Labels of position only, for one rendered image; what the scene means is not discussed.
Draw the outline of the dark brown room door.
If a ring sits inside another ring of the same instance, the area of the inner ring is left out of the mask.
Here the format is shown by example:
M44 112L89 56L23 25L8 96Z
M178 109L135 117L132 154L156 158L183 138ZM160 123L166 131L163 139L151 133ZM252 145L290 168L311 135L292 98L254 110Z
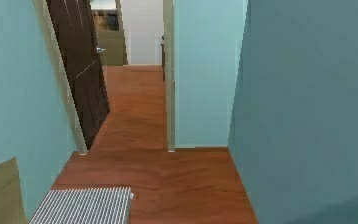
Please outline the dark brown room door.
M87 149L110 112L89 0L46 0Z

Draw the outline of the grey striped floor cloth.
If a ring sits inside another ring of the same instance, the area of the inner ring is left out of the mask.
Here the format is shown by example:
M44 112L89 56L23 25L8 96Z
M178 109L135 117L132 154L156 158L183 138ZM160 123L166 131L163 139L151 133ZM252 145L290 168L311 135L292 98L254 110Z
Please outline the grey striped floor cloth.
M29 224L128 224L130 187L50 190Z

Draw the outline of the olive tan box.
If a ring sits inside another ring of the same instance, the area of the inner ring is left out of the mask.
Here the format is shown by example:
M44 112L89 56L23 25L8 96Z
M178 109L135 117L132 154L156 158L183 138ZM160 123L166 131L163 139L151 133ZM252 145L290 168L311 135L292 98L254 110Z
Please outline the olive tan box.
M0 224L28 224L15 157L0 163Z

